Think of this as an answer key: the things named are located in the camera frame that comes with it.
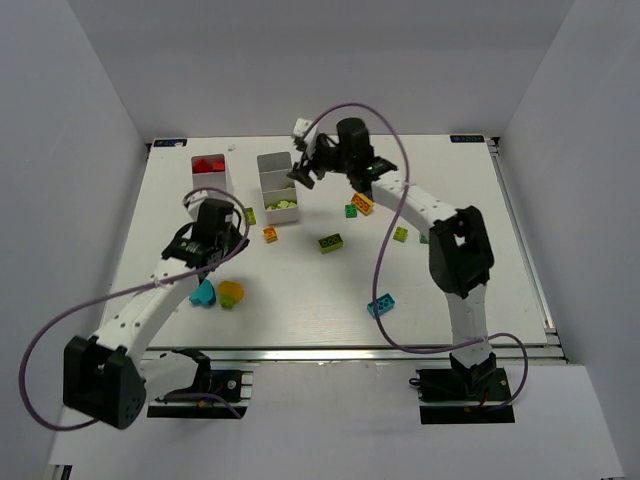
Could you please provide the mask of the lime lego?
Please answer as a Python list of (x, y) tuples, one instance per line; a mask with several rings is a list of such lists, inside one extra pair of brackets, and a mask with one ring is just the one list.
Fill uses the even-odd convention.
[(245, 209), (245, 211), (246, 211), (247, 218), (249, 220), (249, 224), (250, 225), (255, 225), (256, 224), (256, 216), (255, 216), (255, 213), (254, 213), (254, 209), (252, 207), (247, 207)]

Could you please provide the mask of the red 2x3 lego brick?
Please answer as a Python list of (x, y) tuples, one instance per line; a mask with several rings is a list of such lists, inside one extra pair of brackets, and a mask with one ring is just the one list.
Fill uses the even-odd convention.
[(212, 164), (207, 158), (200, 157), (193, 163), (192, 171), (194, 174), (210, 173), (212, 171)]

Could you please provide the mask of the lime 2x3 lego brick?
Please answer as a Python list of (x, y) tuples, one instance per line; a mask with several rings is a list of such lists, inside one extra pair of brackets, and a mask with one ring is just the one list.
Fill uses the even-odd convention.
[(322, 254), (326, 254), (344, 246), (344, 240), (339, 233), (335, 233), (318, 240), (319, 249)]

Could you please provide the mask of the pale green lego piece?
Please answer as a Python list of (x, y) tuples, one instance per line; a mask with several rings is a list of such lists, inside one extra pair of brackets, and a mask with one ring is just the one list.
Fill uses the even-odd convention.
[(282, 200), (276, 204), (277, 209), (289, 209), (289, 208), (296, 208), (296, 207), (297, 207), (297, 204), (295, 202), (286, 201), (286, 200)]

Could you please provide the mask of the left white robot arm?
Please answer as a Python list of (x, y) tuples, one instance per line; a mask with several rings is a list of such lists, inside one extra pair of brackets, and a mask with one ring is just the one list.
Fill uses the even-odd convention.
[(117, 429), (129, 427), (155, 400), (201, 400), (214, 393), (209, 358), (175, 348), (143, 359), (151, 340), (225, 259), (248, 240), (228, 201), (207, 198), (161, 253), (150, 284), (90, 337), (73, 337), (63, 355), (63, 403)]

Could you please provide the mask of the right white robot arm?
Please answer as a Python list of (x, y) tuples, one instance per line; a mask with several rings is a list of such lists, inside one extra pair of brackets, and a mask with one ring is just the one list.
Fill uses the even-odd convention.
[(429, 272), (449, 309), (451, 368), (465, 393), (479, 391), (496, 370), (485, 310), (494, 255), (481, 212), (474, 206), (456, 209), (412, 184), (394, 163), (375, 154), (361, 119), (340, 121), (337, 134), (331, 140), (312, 121), (297, 119), (292, 138), (301, 158), (289, 178), (313, 188), (327, 173), (343, 174), (356, 192), (396, 211), (427, 236)]

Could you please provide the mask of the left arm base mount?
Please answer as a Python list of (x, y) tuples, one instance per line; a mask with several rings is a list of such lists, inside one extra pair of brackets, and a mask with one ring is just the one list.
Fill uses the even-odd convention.
[(247, 412), (251, 370), (215, 363), (191, 348), (165, 352), (140, 368), (149, 418), (240, 420)]

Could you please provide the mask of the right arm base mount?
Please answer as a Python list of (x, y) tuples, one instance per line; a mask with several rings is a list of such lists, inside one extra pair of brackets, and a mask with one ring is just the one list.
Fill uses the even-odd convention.
[(498, 368), (480, 386), (467, 390), (461, 377), (447, 368), (416, 371), (408, 380), (417, 392), (422, 425), (513, 424), (514, 409), (506, 372)]

